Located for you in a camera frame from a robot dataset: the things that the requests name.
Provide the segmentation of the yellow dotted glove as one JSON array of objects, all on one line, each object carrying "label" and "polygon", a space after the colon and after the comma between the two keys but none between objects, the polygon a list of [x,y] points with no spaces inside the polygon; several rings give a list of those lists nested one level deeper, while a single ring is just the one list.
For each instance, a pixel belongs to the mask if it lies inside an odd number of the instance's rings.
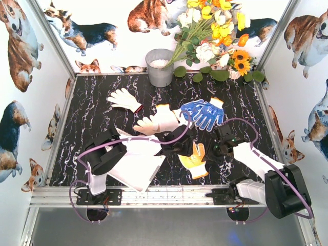
[{"label": "yellow dotted glove", "polygon": [[193,142],[193,153],[191,156],[178,155],[181,164],[190,171],[192,179],[198,179],[207,176],[206,161],[202,159],[205,156],[205,147],[202,143]]}]

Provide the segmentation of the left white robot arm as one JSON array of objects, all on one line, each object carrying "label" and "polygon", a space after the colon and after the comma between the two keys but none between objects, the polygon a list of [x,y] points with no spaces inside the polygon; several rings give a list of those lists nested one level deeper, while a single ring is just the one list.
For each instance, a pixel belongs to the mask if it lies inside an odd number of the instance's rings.
[{"label": "left white robot arm", "polygon": [[110,176],[143,193],[167,156],[192,155],[193,140],[186,125],[149,136],[130,136],[118,128],[107,130],[88,143],[82,154],[90,170],[88,188],[94,196],[103,193]]}]

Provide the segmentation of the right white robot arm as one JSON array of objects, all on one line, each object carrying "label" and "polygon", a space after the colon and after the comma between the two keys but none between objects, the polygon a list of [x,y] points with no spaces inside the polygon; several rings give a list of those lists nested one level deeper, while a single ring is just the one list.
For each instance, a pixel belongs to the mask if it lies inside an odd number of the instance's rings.
[{"label": "right white robot arm", "polygon": [[260,152],[252,142],[235,136],[228,125],[214,128],[216,139],[210,141],[204,157],[219,162],[231,157],[253,171],[261,180],[237,178],[228,184],[225,195],[231,201],[251,200],[265,205],[278,219],[288,215],[311,219],[311,198],[301,170],[285,165]]}]

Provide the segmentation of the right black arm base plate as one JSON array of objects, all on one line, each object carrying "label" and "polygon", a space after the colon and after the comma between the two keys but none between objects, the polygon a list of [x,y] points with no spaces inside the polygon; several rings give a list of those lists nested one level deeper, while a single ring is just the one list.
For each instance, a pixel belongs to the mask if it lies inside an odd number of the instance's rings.
[{"label": "right black arm base plate", "polygon": [[215,188],[210,193],[206,193],[205,197],[211,197],[214,205],[258,205],[259,203],[249,198],[239,196],[236,185],[229,185],[228,188]]}]

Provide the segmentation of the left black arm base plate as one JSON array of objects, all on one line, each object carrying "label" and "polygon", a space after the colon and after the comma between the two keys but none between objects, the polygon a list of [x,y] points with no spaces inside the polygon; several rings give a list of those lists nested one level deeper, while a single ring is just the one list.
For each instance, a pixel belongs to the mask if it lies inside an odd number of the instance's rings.
[{"label": "left black arm base plate", "polygon": [[98,195],[92,195],[88,189],[79,190],[77,193],[76,204],[78,206],[90,205],[121,205],[122,190],[121,189],[106,189]]}]

